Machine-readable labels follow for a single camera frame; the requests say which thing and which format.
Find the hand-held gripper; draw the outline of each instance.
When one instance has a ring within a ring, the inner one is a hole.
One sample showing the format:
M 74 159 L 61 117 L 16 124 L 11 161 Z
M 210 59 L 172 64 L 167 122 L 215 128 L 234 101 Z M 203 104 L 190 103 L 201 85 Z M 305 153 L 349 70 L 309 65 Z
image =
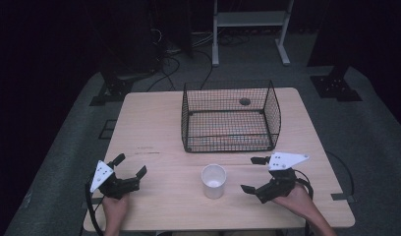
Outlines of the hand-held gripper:
M 113 161 L 109 162 L 106 166 L 112 169 L 106 181 L 99 186 L 99 191 L 108 198 L 114 198 L 120 200 L 124 194 L 134 192 L 140 189 L 140 180 L 144 177 L 147 172 L 144 166 L 137 174 L 136 177 L 130 179 L 118 179 L 113 172 L 114 165 L 119 165 L 125 159 L 125 155 L 122 153 L 118 155 Z M 96 167 L 95 177 L 93 182 L 97 181 L 98 167 Z
M 277 197 L 286 197 L 290 194 L 296 183 L 304 184 L 309 194 L 313 194 L 312 187 L 309 181 L 296 177 L 295 170 L 291 167 L 309 157 L 303 154 L 292 154 L 284 152 L 276 152 L 272 156 L 267 157 L 252 157 L 252 164 L 266 165 L 268 163 L 268 172 L 272 178 L 269 183 L 256 189 L 252 186 L 241 185 L 244 193 L 256 195 L 262 204 L 271 201 Z
M 85 183 L 86 205 L 89 210 L 90 220 L 96 230 L 96 233 L 103 236 L 103 232 L 97 224 L 95 217 L 95 209 L 92 206 L 90 194 L 96 189 L 108 198 L 120 200 L 125 194 L 140 189 L 140 180 L 144 177 L 147 169 L 145 166 L 136 174 L 136 177 L 130 179 L 118 179 L 114 173 L 114 166 L 119 165 L 125 159 L 124 153 L 119 154 L 114 160 L 105 164 L 98 161 L 96 170 Z

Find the cup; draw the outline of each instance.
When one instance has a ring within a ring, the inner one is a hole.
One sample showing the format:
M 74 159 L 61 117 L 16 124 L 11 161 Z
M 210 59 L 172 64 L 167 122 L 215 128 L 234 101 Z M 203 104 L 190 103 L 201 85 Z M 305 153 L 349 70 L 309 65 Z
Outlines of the cup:
M 219 199 L 224 193 L 226 171 L 218 164 L 209 164 L 201 172 L 203 193 L 210 199 Z

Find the cable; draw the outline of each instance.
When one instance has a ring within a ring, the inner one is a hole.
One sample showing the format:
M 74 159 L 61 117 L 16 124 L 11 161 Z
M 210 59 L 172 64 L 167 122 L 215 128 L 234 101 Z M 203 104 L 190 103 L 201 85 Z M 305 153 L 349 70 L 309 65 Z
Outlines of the cable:
M 197 53 L 200 53 L 200 54 L 203 54 L 203 55 L 205 55 L 206 57 L 207 57 L 207 59 L 209 60 L 209 63 L 210 63 L 210 69 L 209 69 L 209 72 L 207 73 L 207 76 L 206 76 L 206 78 L 203 80 L 203 83 L 201 84 L 201 86 L 200 86 L 200 90 L 202 90 L 203 89 L 203 86 L 206 84 L 206 82 L 207 82 L 207 79 L 209 79 L 209 77 L 210 77 L 210 74 L 212 74 L 212 70 L 213 70 L 213 66 L 212 66 L 212 58 L 210 58 L 210 56 L 207 54 L 207 53 L 205 53 L 205 52 L 202 52 L 202 51 L 197 51 L 197 50 L 194 50 L 194 52 L 197 52 Z
M 93 224 L 93 227 L 96 230 L 96 233 L 99 236 L 103 236 L 102 230 L 99 228 L 99 225 L 97 224 L 96 217 L 95 217 L 95 209 L 93 209 L 92 205 L 92 199 L 90 197 L 90 180 L 92 179 L 93 174 L 89 176 L 85 183 L 85 196 L 86 196 L 86 205 L 87 205 L 87 210 L 89 211 L 89 216 L 90 216 L 90 221 Z
M 311 184 L 311 181 L 309 180 L 309 178 L 308 178 L 308 176 L 306 176 L 306 174 L 304 174 L 302 171 L 300 171 L 300 170 L 294 170 L 295 172 L 298 172 L 298 173 L 301 173 L 305 178 L 306 178 L 306 180 L 308 181 L 308 183 L 309 184 Z
M 105 195 L 100 199 L 100 202 L 97 204 L 95 211 L 99 208 L 100 204 L 102 204 L 103 199 L 105 199 Z
M 159 43 L 161 41 L 161 39 L 163 38 L 163 33 L 161 33 L 161 31 L 159 29 L 151 29 L 151 31 L 158 32 L 158 40 L 157 40 L 157 42 L 154 42 L 154 44 L 157 45 L 157 43 Z
M 233 8 L 234 8 L 234 5 L 235 5 L 235 2 L 236 2 L 236 0 L 232 1 L 231 5 L 230 5 L 230 7 L 228 9 L 228 12 L 233 12 Z M 240 10 L 242 3 L 243 3 L 243 0 L 239 0 L 238 6 L 236 7 L 235 12 Z M 224 31 L 225 31 L 225 28 L 221 28 L 221 30 L 218 32 L 218 35 L 221 35 Z M 208 34 L 207 37 L 205 37 L 203 39 L 200 39 L 199 41 L 193 43 L 192 47 L 196 48 L 196 47 L 204 45 L 204 44 L 206 44 L 208 42 L 211 42 L 213 40 L 213 33 L 212 32 L 207 32 L 207 34 Z M 250 41 L 250 36 L 249 35 L 248 35 L 248 39 L 247 40 L 243 40 L 241 37 L 237 37 L 237 38 L 240 39 L 240 42 L 237 42 L 237 43 L 234 43 L 234 44 L 231 44 L 231 45 L 228 45 L 228 44 L 227 45 L 223 44 L 223 45 L 224 46 L 237 46 L 239 44 L 246 43 L 246 42 Z M 176 55 L 176 54 L 181 53 L 181 52 L 182 52 L 181 49 L 166 50 L 166 53 L 168 53 L 170 55 Z
M 233 35 L 228 35 L 228 34 L 224 34 L 222 36 L 219 37 L 219 45 L 221 46 L 226 46 L 226 47 L 235 47 L 244 43 L 247 43 L 250 41 L 250 35 L 251 33 L 249 33 L 248 35 L 246 35 L 247 39 L 242 39 L 240 36 L 233 36 Z
M 349 195 L 349 196 L 353 196 L 353 195 L 354 195 L 354 188 L 355 188 L 355 187 L 354 187 L 354 178 L 353 178 L 353 175 L 351 174 L 350 169 L 349 169 L 348 166 L 345 164 L 345 162 L 344 162 L 341 158 L 339 158 L 337 155 L 335 155 L 334 153 L 332 153 L 332 152 L 330 152 L 330 151 L 328 151 L 328 150 L 325 150 L 325 152 L 328 153 L 329 155 L 335 157 L 335 158 L 344 166 L 344 168 L 345 168 L 345 170 L 347 171 L 348 176 L 349 176 L 349 178 L 350 178 L 351 190 L 350 190 L 350 195 Z
M 180 68 L 180 62 L 179 62 L 179 60 L 177 60 L 177 59 L 175 59 L 175 58 L 173 58 L 173 57 L 167 57 L 167 58 L 168 58 L 168 59 L 172 59 L 172 60 L 174 60 L 174 61 L 177 63 L 176 69 L 174 69 L 174 70 L 172 71 L 172 73 L 170 73 L 170 74 L 166 74 L 166 73 L 164 72 L 164 69 L 162 69 L 162 72 L 163 72 L 163 74 L 164 74 L 165 76 L 164 76 L 164 77 L 161 77 L 160 79 L 158 79 L 157 81 L 155 81 L 146 91 L 150 91 L 157 83 L 159 83 L 160 81 L 162 81 L 162 80 L 164 80 L 164 79 L 166 79 L 166 78 L 168 78 L 169 82 L 172 84 L 172 88 L 174 87 L 174 86 L 173 86 L 173 83 L 172 83 L 172 81 L 171 81 L 171 79 L 170 79 L 170 76 L 173 75 L 173 74 Z

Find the metal wire basket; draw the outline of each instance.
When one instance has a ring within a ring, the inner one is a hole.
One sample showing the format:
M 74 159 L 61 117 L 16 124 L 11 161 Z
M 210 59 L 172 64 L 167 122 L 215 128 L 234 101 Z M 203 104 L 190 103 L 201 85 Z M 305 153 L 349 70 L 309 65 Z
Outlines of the metal wire basket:
M 186 83 L 181 125 L 187 152 L 273 150 L 281 116 L 272 82 Z

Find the wooden table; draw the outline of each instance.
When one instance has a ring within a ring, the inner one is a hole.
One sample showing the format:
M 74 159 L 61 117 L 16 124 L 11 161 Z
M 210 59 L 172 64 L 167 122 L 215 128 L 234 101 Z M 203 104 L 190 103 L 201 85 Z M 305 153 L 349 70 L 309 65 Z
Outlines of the wooden table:
M 311 180 L 315 204 L 333 227 L 350 227 L 355 218 L 342 193 L 308 112 L 294 88 L 276 88 L 281 109 L 281 132 L 274 151 L 305 153 L 308 161 L 295 166 Z M 123 230 L 276 229 L 304 226 L 304 220 L 272 202 L 262 205 L 240 185 L 260 187 L 271 178 L 267 166 L 253 165 L 252 156 L 270 152 L 187 153 L 180 125 L 181 91 L 130 93 L 124 100 L 105 162 L 124 153 L 115 168 L 118 178 L 132 178 L 144 166 L 141 189 L 131 194 Z M 202 192 L 201 171 L 218 163 L 227 171 L 224 195 L 208 199 Z M 97 191 L 93 195 L 100 197 Z M 103 229 L 102 207 L 96 218 Z M 89 216 L 84 228 L 94 231 Z

